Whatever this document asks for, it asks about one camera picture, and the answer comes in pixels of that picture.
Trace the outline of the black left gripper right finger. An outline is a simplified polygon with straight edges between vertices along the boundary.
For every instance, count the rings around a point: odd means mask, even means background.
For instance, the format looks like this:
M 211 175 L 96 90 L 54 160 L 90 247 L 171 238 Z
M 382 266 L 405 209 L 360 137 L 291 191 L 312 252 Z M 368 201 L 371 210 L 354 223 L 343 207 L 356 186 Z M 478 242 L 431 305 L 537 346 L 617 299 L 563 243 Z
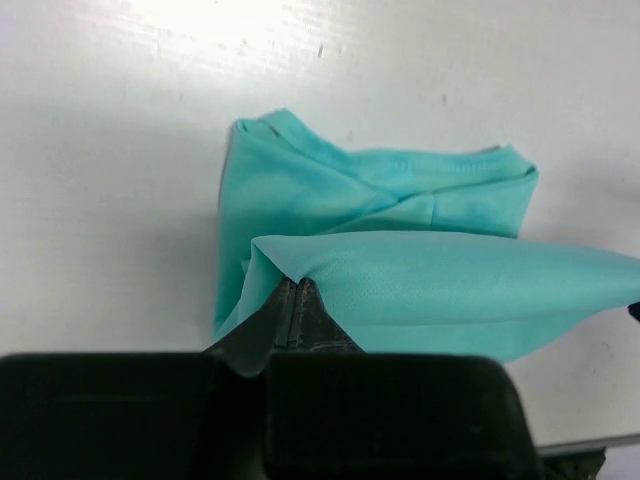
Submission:
M 300 281 L 264 372 L 272 479 L 538 479 L 506 370 L 478 356 L 365 353 Z

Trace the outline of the teal green t-shirt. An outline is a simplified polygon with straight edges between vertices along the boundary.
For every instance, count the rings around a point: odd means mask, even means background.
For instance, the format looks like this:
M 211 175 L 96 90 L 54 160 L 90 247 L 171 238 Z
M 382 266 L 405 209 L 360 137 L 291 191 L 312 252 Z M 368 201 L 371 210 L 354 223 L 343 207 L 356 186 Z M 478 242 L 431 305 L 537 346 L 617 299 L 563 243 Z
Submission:
M 366 351 L 506 362 L 636 303 L 636 258 L 519 238 L 537 180 L 509 146 L 348 152 L 286 110 L 237 120 L 214 333 L 237 331 L 283 279 L 309 279 Z

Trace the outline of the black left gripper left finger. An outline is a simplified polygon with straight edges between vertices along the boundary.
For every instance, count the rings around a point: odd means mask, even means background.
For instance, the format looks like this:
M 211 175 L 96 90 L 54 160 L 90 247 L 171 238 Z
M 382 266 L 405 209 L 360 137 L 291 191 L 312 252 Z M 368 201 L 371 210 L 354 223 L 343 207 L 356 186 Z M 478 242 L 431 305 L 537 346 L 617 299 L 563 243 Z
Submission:
M 263 370 L 295 302 L 281 281 L 202 352 L 3 357 L 2 477 L 263 478 Z

